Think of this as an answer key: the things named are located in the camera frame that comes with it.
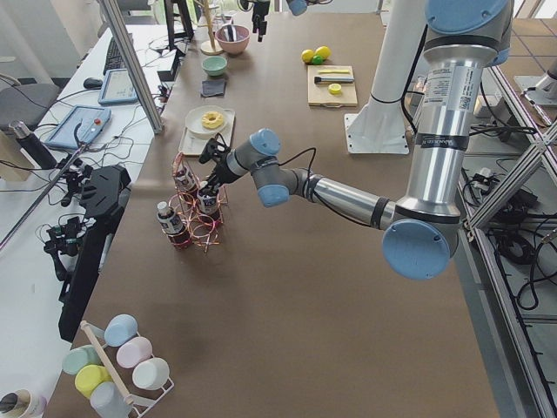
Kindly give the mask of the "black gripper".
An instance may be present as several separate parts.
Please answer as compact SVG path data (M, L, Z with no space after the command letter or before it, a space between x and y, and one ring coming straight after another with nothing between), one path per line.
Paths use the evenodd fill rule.
M258 41L262 42L266 34L266 16L269 14L269 0L253 0L252 1L252 21L256 22L256 32Z
M203 180L199 184L200 192L218 193L218 189L222 185L231 183L231 170L226 163L220 162L215 165L207 181Z

